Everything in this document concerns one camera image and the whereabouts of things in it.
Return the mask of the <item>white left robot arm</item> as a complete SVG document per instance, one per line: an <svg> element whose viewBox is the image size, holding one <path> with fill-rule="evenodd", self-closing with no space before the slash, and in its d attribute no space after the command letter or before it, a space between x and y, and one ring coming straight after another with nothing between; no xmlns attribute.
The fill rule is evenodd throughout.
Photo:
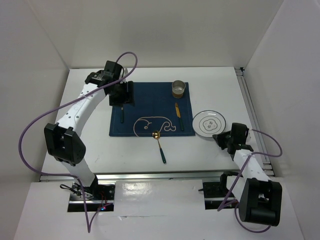
<svg viewBox="0 0 320 240"><path fill-rule="evenodd" d="M85 161L86 146L81 140L82 130L93 111L106 97L112 107L134 105L134 83L121 80L126 71L117 62L107 61L104 69L90 73L70 109L57 123L44 127L49 155L62 163L76 176L75 185L88 200L101 196L103 187Z"/></svg>

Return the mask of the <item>gold fork green handle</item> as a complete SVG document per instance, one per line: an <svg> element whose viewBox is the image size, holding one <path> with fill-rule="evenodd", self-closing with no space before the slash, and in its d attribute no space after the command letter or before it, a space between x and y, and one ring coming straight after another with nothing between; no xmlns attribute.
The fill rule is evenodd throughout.
<svg viewBox="0 0 320 240"><path fill-rule="evenodd" d="M121 106L121 112L120 112L120 122L123 124L125 121L125 116L124 116L124 106Z"/></svg>

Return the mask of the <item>blue whale placemat cloth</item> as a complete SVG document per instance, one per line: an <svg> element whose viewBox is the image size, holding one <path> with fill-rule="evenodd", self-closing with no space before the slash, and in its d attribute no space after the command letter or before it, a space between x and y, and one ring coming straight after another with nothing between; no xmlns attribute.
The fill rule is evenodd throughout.
<svg viewBox="0 0 320 240"><path fill-rule="evenodd" d="M135 82L134 106L124 105L124 123L121 123L121 107L112 108L109 136L150 137L153 131L159 131L161 137L194 136L189 83L185 84L183 96L175 98L171 82ZM184 131L180 129L175 103L178 103Z"/></svg>

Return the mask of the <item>gold knife green handle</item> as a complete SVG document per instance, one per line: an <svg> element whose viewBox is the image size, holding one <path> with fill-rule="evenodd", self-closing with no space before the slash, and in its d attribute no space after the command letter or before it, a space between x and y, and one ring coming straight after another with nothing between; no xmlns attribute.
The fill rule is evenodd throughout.
<svg viewBox="0 0 320 240"><path fill-rule="evenodd" d="M185 128L184 128L184 124L183 124L183 121L182 121L182 118L181 118L181 113L180 113L179 105L178 105L177 102L175 103L175 110L176 110L176 115L177 115L177 117L178 117L178 119L179 119L180 130L181 130L181 131L184 131Z"/></svg>

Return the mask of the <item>small metal cup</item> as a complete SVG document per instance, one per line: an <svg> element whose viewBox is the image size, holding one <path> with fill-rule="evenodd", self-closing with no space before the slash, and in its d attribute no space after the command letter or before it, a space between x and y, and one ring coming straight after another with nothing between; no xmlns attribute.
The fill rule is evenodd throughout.
<svg viewBox="0 0 320 240"><path fill-rule="evenodd" d="M186 88L186 83L181 80L175 80L172 85L172 96L174 98L180 99L183 97Z"/></svg>

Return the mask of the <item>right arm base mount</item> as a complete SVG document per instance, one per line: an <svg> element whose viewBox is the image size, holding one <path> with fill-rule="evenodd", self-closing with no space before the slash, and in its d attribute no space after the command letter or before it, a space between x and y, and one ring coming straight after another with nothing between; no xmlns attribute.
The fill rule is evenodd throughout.
<svg viewBox="0 0 320 240"><path fill-rule="evenodd" d="M222 174L219 181L205 181L198 192L203 193L206 210L217 210L228 193L227 174Z"/></svg>

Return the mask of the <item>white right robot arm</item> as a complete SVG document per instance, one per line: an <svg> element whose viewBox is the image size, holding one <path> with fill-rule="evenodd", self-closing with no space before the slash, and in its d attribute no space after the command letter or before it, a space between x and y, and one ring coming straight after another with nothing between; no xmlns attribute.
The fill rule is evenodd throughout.
<svg viewBox="0 0 320 240"><path fill-rule="evenodd" d="M218 146L227 150L239 167L239 172L234 175L223 174L225 179L219 182L218 190L225 197L217 210L236 204L235 217L239 224L276 227L280 223L283 188L261 168L256 156L269 154L254 151L247 144L249 132L245 124L234 122L230 131L213 136Z"/></svg>

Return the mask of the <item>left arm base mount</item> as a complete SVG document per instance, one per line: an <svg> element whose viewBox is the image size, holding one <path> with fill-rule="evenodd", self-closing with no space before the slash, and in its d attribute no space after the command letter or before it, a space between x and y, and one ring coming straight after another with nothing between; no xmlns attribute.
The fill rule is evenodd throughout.
<svg viewBox="0 0 320 240"><path fill-rule="evenodd" d="M101 212L114 211L115 184L102 185L97 193L85 192L84 195L80 186L75 183L71 186L61 184L59 187L70 192L67 208L69 213L84 212L84 198L88 212L96 212L98 209Z"/></svg>

